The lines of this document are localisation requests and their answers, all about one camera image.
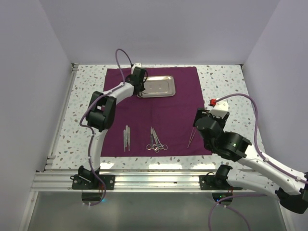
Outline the thin steel probe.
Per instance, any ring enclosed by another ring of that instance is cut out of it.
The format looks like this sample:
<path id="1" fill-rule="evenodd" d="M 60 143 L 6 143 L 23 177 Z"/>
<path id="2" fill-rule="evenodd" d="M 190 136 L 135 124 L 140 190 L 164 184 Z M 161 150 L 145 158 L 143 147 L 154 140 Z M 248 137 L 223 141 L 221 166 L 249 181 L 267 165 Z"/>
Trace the thin steel probe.
<path id="1" fill-rule="evenodd" d="M 189 141 L 188 141 L 187 149 L 190 147 L 191 142 L 192 142 L 192 140 L 193 140 L 193 138 L 194 138 L 194 136 L 195 136 L 195 133 L 196 133 L 196 128 L 193 127 L 192 132 L 191 132 L 191 135 L 190 135 L 190 138 L 189 138 Z"/>

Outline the stainless steel instrument tray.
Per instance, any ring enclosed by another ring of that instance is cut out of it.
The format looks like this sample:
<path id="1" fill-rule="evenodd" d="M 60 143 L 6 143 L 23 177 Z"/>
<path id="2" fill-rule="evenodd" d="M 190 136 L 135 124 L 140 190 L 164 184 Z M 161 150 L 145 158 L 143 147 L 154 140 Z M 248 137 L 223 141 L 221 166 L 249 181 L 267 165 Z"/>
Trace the stainless steel instrument tray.
<path id="1" fill-rule="evenodd" d="M 148 77 L 144 88 L 145 90 L 138 95 L 139 98 L 172 97 L 176 94 L 173 76 Z"/>

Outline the purple surgical kit cloth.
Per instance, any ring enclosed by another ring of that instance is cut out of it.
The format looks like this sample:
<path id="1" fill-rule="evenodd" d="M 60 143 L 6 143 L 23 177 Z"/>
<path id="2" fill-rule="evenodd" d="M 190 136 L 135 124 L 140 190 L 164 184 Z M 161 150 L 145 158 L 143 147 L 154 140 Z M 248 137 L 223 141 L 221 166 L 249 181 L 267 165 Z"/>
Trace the purple surgical kit cloth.
<path id="1" fill-rule="evenodd" d="M 187 149 L 198 108 L 204 106 L 196 67 L 149 68 L 149 76 L 173 76 L 172 97 L 129 97 L 116 106 L 115 120 L 103 141 L 102 157 L 210 155 L 196 133 Z M 124 151 L 123 130 L 130 127 L 130 150 Z M 158 138 L 160 151 L 147 150 L 150 128 Z"/>

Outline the steel tweezers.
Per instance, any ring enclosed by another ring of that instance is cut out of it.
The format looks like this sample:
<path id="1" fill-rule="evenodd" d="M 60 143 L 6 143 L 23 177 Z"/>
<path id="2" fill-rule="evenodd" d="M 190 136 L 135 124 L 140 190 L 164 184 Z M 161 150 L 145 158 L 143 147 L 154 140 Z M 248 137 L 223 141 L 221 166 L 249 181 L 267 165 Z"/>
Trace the steel tweezers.
<path id="1" fill-rule="evenodd" d="M 124 151 L 126 151 L 126 148 L 127 148 L 127 144 L 128 144 L 128 140 L 127 140 L 127 131 L 126 130 L 123 130 L 123 140 L 124 140 Z"/>
<path id="2" fill-rule="evenodd" d="M 127 140 L 127 147 L 128 151 L 130 150 L 130 127 L 126 126 L 126 140 Z"/>

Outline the steel forceps with rings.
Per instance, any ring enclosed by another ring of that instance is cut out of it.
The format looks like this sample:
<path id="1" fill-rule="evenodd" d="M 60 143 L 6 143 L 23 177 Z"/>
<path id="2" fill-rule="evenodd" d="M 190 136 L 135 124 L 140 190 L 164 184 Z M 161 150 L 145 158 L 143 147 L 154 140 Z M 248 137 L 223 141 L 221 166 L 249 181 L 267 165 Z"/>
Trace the steel forceps with rings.
<path id="1" fill-rule="evenodd" d="M 156 153 L 158 153 L 160 151 L 160 146 L 159 146 L 159 143 L 158 143 L 158 138 L 157 138 L 153 128 L 151 128 L 151 132 L 152 132 L 152 137 L 153 137 L 153 140 L 154 140 L 154 143 L 152 145 L 152 149 Z"/>

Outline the steel surgical scissors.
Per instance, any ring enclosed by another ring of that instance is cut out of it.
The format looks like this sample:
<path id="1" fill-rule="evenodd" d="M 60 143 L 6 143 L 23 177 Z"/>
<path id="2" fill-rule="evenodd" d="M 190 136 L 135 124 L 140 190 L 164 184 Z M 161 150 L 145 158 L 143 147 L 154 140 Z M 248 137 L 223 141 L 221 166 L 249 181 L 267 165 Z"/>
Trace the steel surgical scissors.
<path id="1" fill-rule="evenodd" d="M 146 145 L 147 150 L 155 150 L 153 128 L 150 128 L 150 143 Z"/>

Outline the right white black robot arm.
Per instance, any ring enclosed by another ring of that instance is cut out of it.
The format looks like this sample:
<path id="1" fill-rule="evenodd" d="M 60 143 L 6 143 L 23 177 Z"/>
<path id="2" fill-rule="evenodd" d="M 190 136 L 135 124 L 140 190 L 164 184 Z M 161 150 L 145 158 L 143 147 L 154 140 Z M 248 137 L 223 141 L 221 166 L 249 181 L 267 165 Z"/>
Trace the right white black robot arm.
<path id="1" fill-rule="evenodd" d="M 209 110 L 199 108 L 193 126 L 204 141 L 204 148 L 225 160 L 249 167 L 258 174 L 245 173 L 222 164 L 212 176 L 200 176 L 200 187 L 213 189 L 248 189 L 277 199 L 280 204 L 298 214 L 308 208 L 308 175 L 296 171 L 266 154 L 259 154 L 250 140 L 234 132 L 224 131 L 229 117 L 215 117 Z"/>

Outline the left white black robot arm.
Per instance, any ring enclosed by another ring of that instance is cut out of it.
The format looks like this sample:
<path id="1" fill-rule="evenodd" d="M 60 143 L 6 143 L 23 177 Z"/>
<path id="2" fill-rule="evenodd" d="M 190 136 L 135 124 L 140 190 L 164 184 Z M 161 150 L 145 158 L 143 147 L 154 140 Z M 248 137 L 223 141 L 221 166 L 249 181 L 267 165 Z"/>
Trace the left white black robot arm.
<path id="1" fill-rule="evenodd" d="M 88 146 L 88 163 L 78 169 L 78 175 L 83 178 L 84 185 L 89 189 L 104 184 L 98 173 L 100 156 L 106 133 L 115 120 L 116 105 L 126 98 L 142 93 L 147 77 L 146 69 L 136 66 L 132 69 L 132 74 L 114 88 L 92 94 L 89 106 L 79 123 L 92 132 Z"/>

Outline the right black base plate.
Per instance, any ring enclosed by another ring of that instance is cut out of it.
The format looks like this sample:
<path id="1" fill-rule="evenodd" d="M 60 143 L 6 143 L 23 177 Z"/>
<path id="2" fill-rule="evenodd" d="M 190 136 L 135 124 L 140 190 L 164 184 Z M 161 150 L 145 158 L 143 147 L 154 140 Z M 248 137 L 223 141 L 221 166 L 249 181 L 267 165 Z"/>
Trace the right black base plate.
<path id="1" fill-rule="evenodd" d="M 213 172 L 199 175 L 201 190 L 242 190 L 242 187 L 230 186 L 225 180 L 219 180 Z"/>

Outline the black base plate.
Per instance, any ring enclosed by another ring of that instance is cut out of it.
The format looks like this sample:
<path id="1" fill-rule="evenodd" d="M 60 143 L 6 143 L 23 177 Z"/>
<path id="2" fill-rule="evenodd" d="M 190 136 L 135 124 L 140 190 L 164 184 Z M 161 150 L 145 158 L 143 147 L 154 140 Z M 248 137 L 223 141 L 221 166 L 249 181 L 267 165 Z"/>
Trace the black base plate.
<path id="1" fill-rule="evenodd" d="M 219 180 L 213 172 L 199 175 L 201 190 L 242 190 L 242 187 L 230 186 L 225 180 Z"/>
<path id="2" fill-rule="evenodd" d="M 100 179 L 105 183 L 104 189 L 113 190 L 116 182 L 115 175 L 99 175 Z M 73 181 L 72 189 L 73 190 L 98 190 L 102 189 L 102 183 L 94 177 L 92 180 L 87 180 L 78 174 L 70 177 Z"/>

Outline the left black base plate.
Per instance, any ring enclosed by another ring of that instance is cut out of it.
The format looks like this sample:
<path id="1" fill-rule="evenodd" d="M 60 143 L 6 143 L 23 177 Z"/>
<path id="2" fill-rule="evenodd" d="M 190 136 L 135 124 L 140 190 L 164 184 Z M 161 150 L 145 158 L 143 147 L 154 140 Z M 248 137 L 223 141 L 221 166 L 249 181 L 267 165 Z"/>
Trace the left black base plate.
<path id="1" fill-rule="evenodd" d="M 115 175 L 99 175 L 100 179 L 105 183 L 104 189 L 113 190 L 116 182 Z M 98 190 L 102 189 L 102 183 L 94 177 L 92 180 L 87 180 L 78 174 L 70 177 L 73 181 L 72 189 L 73 190 Z"/>

